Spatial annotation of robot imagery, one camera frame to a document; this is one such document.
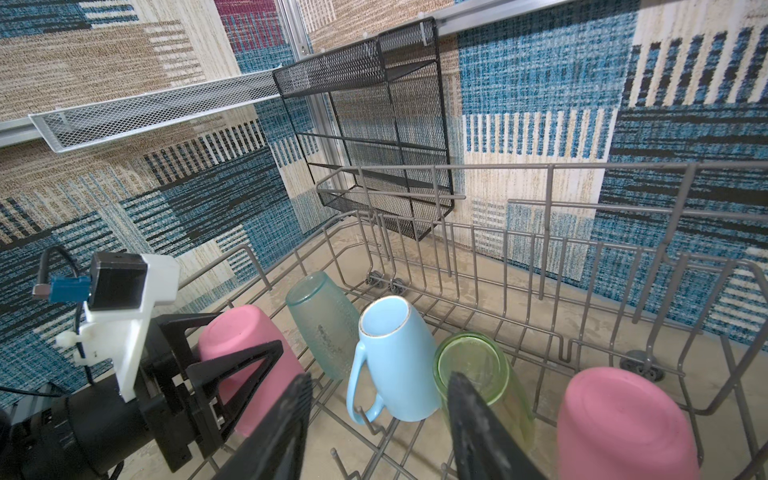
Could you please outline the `pink plastic cup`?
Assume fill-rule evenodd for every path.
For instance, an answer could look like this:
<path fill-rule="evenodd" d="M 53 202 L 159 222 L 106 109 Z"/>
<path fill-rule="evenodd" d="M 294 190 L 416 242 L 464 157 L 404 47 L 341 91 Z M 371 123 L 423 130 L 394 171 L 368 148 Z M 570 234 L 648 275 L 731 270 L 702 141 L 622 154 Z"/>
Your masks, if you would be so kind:
<path fill-rule="evenodd" d="M 651 381 L 593 367 L 568 383 L 557 419 L 561 479 L 698 479 L 692 427 Z"/>

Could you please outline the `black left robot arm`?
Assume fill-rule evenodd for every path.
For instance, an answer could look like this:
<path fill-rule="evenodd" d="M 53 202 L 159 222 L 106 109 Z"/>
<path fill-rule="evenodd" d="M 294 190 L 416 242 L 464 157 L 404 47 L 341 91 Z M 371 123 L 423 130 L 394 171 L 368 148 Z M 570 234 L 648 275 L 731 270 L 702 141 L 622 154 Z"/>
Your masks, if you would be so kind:
<path fill-rule="evenodd" d="M 279 340 L 204 360 L 185 335 L 213 313 L 151 319 L 134 388 L 126 401 L 109 376 L 58 397 L 12 424 L 1 416 L 4 479 L 108 479 L 110 469 L 150 441 L 173 472 L 191 458 L 190 444 L 209 456 L 233 433 L 257 389 L 284 352 Z"/>

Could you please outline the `green translucent cup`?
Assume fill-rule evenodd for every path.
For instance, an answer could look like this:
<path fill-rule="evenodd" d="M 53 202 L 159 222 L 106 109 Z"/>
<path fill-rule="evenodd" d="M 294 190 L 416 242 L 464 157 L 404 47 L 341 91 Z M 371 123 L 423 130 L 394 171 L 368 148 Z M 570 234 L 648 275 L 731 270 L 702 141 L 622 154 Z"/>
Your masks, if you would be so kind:
<path fill-rule="evenodd" d="M 461 373 L 524 452 L 535 440 L 535 424 L 527 394 L 498 344 L 479 332 L 454 334 L 441 342 L 433 362 L 433 378 L 441 397 L 444 421 L 450 422 L 448 384 Z"/>

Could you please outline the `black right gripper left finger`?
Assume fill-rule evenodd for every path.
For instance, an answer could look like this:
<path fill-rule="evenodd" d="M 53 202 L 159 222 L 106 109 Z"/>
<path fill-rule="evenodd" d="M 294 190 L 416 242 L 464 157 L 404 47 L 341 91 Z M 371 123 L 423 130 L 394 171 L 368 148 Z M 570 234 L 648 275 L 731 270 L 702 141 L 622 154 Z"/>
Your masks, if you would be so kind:
<path fill-rule="evenodd" d="M 312 403 L 311 375 L 297 375 L 213 479 L 299 479 Z"/>

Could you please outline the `teal translucent cup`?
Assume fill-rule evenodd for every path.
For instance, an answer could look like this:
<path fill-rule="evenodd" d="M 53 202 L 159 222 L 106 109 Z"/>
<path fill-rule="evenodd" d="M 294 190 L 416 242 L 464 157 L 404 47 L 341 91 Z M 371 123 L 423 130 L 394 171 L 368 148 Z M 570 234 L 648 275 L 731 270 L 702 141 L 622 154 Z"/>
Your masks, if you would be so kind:
<path fill-rule="evenodd" d="M 358 343 L 360 314 L 345 292 L 324 271 L 317 271 L 289 290 L 286 305 L 326 375 L 346 379 Z"/>

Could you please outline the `light blue mug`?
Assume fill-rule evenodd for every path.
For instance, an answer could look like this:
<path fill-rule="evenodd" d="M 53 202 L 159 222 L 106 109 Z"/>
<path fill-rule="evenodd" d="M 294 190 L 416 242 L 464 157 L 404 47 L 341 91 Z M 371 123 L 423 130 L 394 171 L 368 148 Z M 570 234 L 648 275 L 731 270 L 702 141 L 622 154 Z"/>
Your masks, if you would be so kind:
<path fill-rule="evenodd" d="M 437 343 L 415 306 L 401 296 L 382 297 L 361 314 L 358 334 L 346 394 L 348 415 L 355 423 L 373 422 L 383 410 L 402 422 L 420 422 L 440 408 L 432 373 Z M 363 367 L 376 396 L 360 413 L 355 394 Z"/>

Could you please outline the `black mesh shelf unit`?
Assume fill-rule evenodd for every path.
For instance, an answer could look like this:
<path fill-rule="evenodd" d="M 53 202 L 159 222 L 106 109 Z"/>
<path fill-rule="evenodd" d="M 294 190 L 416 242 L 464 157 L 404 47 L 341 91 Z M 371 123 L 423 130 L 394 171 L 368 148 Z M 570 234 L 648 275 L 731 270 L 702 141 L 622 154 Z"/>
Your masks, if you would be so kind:
<path fill-rule="evenodd" d="M 384 226 L 415 240 L 455 206 L 436 21 L 384 31 L 274 71 L 285 107 L 324 102 L 332 130 L 300 131 L 336 147 L 341 162 L 311 162 L 322 206 L 374 210 Z"/>

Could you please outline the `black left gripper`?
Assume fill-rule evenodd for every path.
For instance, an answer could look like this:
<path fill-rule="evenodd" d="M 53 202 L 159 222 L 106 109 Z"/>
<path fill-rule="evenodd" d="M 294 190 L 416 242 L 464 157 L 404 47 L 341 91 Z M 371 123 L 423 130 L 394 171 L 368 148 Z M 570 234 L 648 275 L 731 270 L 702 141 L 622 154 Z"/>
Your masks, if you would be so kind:
<path fill-rule="evenodd" d="M 191 461 L 192 443 L 205 457 L 221 447 L 283 354 L 282 343 L 274 340 L 203 361 L 188 336 L 217 316 L 168 314 L 150 320 L 137 381 L 140 410 L 172 472 Z M 232 397 L 213 407 L 221 382 L 253 364 L 257 368 Z M 220 413 L 222 424 L 217 420 Z"/>

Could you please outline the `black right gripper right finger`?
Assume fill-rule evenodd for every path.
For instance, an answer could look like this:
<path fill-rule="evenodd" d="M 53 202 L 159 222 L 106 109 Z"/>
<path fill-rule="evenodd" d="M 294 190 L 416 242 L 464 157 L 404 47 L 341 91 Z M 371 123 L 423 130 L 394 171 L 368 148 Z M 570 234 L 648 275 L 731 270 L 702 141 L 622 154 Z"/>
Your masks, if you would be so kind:
<path fill-rule="evenodd" d="M 545 479 L 462 373 L 451 374 L 447 406 L 459 479 Z"/>

